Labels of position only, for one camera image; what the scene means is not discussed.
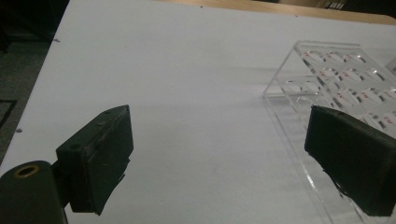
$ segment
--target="white tabletop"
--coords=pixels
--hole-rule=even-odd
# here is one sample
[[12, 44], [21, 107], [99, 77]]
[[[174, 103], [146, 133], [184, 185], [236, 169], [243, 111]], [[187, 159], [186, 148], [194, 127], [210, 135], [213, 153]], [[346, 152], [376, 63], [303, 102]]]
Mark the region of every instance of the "white tabletop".
[[299, 39], [358, 43], [384, 65], [396, 26], [153, 1], [71, 1], [0, 173], [56, 161], [103, 110], [130, 105], [134, 152], [104, 213], [78, 223], [328, 223], [262, 92]]

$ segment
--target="transparent plastic holder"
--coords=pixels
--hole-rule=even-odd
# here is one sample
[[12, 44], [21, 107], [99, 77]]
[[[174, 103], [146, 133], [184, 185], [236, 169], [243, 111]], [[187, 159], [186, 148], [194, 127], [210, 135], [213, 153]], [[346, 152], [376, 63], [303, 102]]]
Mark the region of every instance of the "transparent plastic holder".
[[290, 155], [297, 158], [324, 223], [396, 223], [395, 209], [391, 217], [364, 214], [304, 150], [311, 105], [346, 112], [396, 138], [396, 80], [387, 69], [360, 45], [298, 41], [263, 96], [290, 144]]

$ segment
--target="black object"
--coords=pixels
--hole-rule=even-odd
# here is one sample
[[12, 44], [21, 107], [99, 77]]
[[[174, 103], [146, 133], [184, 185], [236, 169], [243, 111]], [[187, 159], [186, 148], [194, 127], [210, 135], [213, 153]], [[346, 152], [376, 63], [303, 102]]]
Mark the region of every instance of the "black object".
[[395, 139], [346, 113], [314, 105], [305, 150], [364, 213], [391, 215], [396, 203]]
[[0, 223], [67, 223], [63, 208], [100, 215], [134, 149], [128, 105], [109, 109], [56, 149], [0, 179]]

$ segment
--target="dark floor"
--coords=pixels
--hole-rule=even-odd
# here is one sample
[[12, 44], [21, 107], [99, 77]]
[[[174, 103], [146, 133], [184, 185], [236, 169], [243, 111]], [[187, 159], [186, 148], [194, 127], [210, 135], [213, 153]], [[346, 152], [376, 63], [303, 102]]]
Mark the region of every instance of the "dark floor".
[[24, 41], [11, 43], [7, 52], [0, 51], [0, 164], [49, 47], [50, 44], [43, 42]]

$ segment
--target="wooden surface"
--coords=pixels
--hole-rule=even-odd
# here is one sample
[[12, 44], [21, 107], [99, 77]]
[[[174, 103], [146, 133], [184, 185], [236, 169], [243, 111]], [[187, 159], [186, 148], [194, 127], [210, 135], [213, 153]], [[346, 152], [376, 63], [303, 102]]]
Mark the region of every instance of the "wooden surface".
[[203, 7], [221, 7], [246, 11], [280, 13], [287, 15], [315, 17], [339, 21], [359, 21], [378, 24], [396, 25], [396, 20], [390, 16], [366, 14], [358, 12], [346, 12], [339, 10], [297, 7], [275, 3], [264, 3], [248, 0], [160, 0], [164, 2], [181, 3]]

